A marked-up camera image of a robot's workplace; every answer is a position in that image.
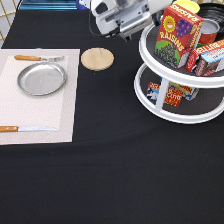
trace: metal plate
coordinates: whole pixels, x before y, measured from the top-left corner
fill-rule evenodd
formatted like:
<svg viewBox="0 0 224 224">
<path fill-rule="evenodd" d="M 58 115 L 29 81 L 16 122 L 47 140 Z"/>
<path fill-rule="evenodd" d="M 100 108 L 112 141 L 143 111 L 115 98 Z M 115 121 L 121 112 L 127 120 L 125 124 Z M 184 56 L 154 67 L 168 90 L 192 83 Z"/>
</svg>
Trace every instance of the metal plate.
<svg viewBox="0 0 224 224">
<path fill-rule="evenodd" d="M 22 70 L 17 81 L 25 93 L 41 96 L 58 90 L 65 83 L 66 77 L 66 72 L 60 65 L 42 62 Z"/>
<path fill-rule="evenodd" d="M 218 35 L 220 40 L 224 38 L 224 5 L 218 3 L 200 4 L 198 15 L 202 18 L 212 19 L 218 22 L 220 29 Z"/>
</svg>

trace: cereal box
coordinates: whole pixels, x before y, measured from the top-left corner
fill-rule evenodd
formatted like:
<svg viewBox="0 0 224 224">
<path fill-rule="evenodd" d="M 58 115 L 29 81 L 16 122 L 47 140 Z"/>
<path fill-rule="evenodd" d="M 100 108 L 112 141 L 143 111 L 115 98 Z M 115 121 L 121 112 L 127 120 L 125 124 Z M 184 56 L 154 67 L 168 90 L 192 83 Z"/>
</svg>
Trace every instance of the cereal box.
<svg viewBox="0 0 224 224">
<path fill-rule="evenodd" d="M 194 49 L 191 52 L 191 55 L 188 59 L 186 69 L 190 72 L 195 72 L 198 66 L 199 60 L 201 58 L 201 55 L 203 53 L 218 50 L 218 49 L 221 49 L 222 47 L 224 47 L 224 39 L 217 41 L 215 43 Z"/>
<path fill-rule="evenodd" d="M 170 82 L 169 86 L 171 88 L 181 90 L 183 92 L 183 98 L 185 98 L 186 100 L 189 100 L 189 101 L 193 100 L 199 91 L 198 88 L 182 86 L 182 85 L 174 83 L 174 82 Z"/>
<path fill-rule="evenodd" d="M 147 98 L 152 100 L 157 100 L 159 94 L 160 85 L 150 82 L 147 91 Z M 179 106 L 183 92 L 181 90 L 168 88 L 166 94 L 165 103 L 171 104 L 173 106 Z"/>
<path fill-rule="evenodd" d="M 186 65 L 203 24 L 203 18 L 179 5 L 166 7 L 155 54 L 174 68 Z"/>
<path fill-rule="evenodd" d="M 197 76 L 209 76 L 224 69 L 224 48 L 202 54 L 196 69 Z"/>
</svg>

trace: white placemat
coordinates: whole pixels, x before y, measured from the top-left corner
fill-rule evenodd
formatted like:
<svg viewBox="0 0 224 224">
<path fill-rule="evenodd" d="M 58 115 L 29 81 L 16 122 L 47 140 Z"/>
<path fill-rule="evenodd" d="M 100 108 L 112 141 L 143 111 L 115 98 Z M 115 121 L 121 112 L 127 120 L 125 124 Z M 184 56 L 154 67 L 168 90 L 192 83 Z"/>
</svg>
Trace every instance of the white placemat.
<svg viewBox="0 0 224 224">
<path fill-rule="evenodd" d="M 66 56 L 65 60 L 57 62 L 67 72 L 66 83 L 58 91 L 46 96 L 24 93 L 17 85 L 18 74 L 37 62 L 17 61 L 14 59 L 16 54 L 46 58 Z M 71 142 L 79 50 L 0 50 L 0 58 L 0 126 L 47 126 L 58 130 L 0 133 L 0 144 Z"/>
</svg>

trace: two-tier organizer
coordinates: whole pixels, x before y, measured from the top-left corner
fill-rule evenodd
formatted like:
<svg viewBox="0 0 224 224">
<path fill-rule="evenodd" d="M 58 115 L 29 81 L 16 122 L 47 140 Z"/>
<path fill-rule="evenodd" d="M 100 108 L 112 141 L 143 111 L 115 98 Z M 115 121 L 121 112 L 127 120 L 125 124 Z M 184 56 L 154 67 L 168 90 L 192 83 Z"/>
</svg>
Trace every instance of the two-tier organizer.
<svg viewBox="0 0 224 224">
<path fill-rule="evenodd" d="M 155 115 L 169 121 L 194 124 L 209 121 L 224 110 L 224 71 L 208 77 L 197 77 L 185 69 L 171 68 L 154 54 L 159 27 L 150 25 L 143 30 L 139 51 L 145 62 L 138 70 L 134 81 L 136 95 L 140 102 Z M 160 84 L 157 101 L 146 98 L 150 82 Z M 178 107 L 164 103 L 169 81 L 184 86 L 200 88 L 192 101 L 182 98 Z"/>
</svg>

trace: black shelf surface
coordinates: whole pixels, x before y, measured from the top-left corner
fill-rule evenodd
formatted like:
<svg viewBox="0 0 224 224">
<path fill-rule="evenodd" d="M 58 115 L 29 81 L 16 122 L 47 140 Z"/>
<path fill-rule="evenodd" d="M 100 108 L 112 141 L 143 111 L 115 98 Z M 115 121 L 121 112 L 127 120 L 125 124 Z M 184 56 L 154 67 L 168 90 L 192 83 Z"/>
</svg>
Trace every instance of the black shelf surface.
<svg viewBox="0 0 224 224">
<path fill-rule="evenodd" d="M 167 68 L 169 68 L 169 69 L 171 69 L 173 71 L 180 72 L 180 73 L 185 74 L 185 75 L 195 76 L 196 77 L 196 74 L 193 73 L 193 72 L 189 72 L 185 68 L 185 66 L 183 66 L 182 68 L 179 68 L 179 69 L 175 69 L 175 68 L 169 66 L 168 64 L 166 64 L 164 61 L 162 61 L 159 57 L 157 57 L 154 54 L 156 41 L 157 41 L 157 37 L 158 37 L 158 34 L 159 34 L 159 29 L 160 29 L 160 27 L 152 28 L 152 30 L 149 32 L 148 36 L 146 37 L 146 48 L 149 51 L 149 53 L 151 54 L 151 56 L 156 61 L 158 61 L 160 64 L 162 64 L 163 66 L 165 66 L 165 67 L 167 67 Z M 209 79 L 209 78 L 212 78 L 212 77 L 222 77 L 223 75 L 224 75 L 224 70 L 216 72 L 216 73 L 213 73 L 210 76 L 207 76 L 207 77 L 204 77 L 204 78 L 205 79 Z"/>
<path fill-rule="evenodd" d="M 140 86 L 144 95 L 146 95 L 148 84 L 150 82 L 161 84 L 160 77 L 149 68 L 146 68 L 140 79 Z M 224 88 L 200 89 L 196 98 L 188 101 L 181 99 L 178 107 L 164 103 L 163 110 L 180 115 L 200 115 L 214 110 L 223 100 Z"/>
</svg>

